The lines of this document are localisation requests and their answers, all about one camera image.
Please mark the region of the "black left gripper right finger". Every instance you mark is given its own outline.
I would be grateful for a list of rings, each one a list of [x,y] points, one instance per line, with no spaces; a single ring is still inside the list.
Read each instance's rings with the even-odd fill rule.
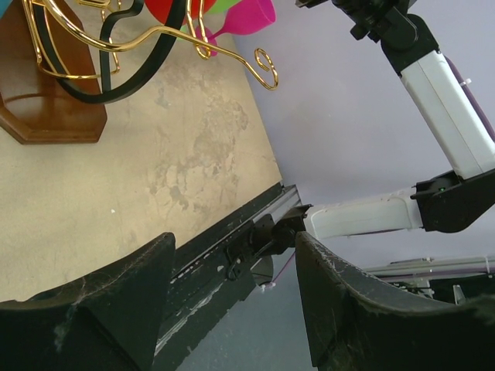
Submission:
[[[311,362],[319,370],[492,370],[494,296],[462,305],[396,288],[307,232],[295,263]]]

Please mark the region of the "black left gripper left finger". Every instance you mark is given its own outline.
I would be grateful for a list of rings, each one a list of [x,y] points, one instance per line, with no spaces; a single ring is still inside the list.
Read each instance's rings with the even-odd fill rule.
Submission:
[[[3,370],[150,370],[176,253],[163,233],[26,301],[1,303]]]

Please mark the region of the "pink wine glass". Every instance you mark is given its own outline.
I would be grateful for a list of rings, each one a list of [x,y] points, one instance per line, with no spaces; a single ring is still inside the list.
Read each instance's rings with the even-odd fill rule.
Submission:
[[[205,32],[208,42],[214,44],[216,38],[225,33],[246,36],[251,35],[275,23],[277,19],[275,5],[272,0],[242,0],[226,11],[224,24],[212,33]]]

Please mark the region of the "green wine glass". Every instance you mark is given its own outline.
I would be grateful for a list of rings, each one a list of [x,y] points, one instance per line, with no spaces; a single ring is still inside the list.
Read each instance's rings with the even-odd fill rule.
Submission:
[[[200,10],[200,5],[203,5],[203,15],[206,14],[217,14],[226,12],[229,8],[233,7],[239,2],[239,0],[217,0],[217,1],[191,1],[191,16],[193,22],[199,25],[198,21],[198,11]]]

